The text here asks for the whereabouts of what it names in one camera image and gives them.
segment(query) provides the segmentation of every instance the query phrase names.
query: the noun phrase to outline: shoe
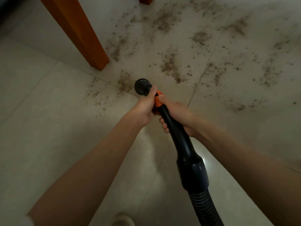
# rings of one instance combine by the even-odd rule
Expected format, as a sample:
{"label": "shoe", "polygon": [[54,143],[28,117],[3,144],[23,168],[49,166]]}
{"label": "shoe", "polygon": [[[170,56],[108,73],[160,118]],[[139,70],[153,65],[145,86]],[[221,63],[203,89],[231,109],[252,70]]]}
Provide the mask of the shoe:
{"label": "shoe", "polygon": [[117,215],[111,226],[135,226],[133,220],[127,215]]}

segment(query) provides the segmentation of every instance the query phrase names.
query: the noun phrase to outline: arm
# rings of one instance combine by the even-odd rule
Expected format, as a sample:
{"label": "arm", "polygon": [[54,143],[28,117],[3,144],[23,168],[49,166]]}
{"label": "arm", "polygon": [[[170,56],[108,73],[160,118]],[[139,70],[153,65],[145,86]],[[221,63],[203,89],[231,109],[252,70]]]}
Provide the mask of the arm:
{"label": "arm", "polygon": [[[258,151],[235,142],[187,107],[160,96],[171,116],[199,140],[235,178],[274,225],[301,225],[301,175]],[[162,127],[169,132],[160,118]]]}
{"label": "arm", "polygon": [[104,140],[42,195],[28,213],[35,226],[89,224],[139,131],[154,117],[156,91],[153,86]]}

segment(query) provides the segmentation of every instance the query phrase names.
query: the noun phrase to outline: forearm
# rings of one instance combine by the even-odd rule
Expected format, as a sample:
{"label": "forearm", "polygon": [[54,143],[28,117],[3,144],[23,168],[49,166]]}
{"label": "forearm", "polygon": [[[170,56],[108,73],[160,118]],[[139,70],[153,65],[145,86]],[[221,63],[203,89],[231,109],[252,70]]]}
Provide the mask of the forearm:
{"label": "forearm", "polygon": [[274,225],[300,225],[300,175],[195,118],[196,138],[236,179]]}
{"label": "forearm", "polygon": [[28,213],[35,226],[88,225],[141,128],[139,116],[127,113],[37,201]]}

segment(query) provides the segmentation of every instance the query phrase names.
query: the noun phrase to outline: wooden furniture leg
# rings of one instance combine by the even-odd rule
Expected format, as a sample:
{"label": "wooden furniture leg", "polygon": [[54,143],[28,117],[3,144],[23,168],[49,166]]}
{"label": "wooden furniture leg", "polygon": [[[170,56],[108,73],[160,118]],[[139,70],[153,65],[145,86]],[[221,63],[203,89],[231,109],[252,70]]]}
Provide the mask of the wooden furniture leg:
{"label": "wooden furniture leg", "polygon": [[41,2],[88,63],[98,70],[103,70],[109,63],[109,58],[78,0],[41,0]]}
{"label": "wooden furniture leg", "polygon": [[153,0],[139,0],[139,2],[142,4],[150,5],[153,2]]}

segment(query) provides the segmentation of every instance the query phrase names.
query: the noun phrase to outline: right hand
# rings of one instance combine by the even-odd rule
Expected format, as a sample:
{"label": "right hand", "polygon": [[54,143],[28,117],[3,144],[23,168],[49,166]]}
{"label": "right hand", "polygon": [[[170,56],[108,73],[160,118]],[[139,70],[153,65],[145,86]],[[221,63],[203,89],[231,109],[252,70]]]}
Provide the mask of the right hand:
{"label": "right hand", "polygon": [[[162,104],[166,105],[172,118],[184,126],[186,133],[190,137],[195,138],[198,135],[197,131],[192,128],[194,115],[186,106],[184,106],[181,102],[172,102],[165,95],[159,95],[159,100]],[[162,124],[164,132],[169,133],[169,128],[164,122],[164,119],[161,117],[159,121]]]}

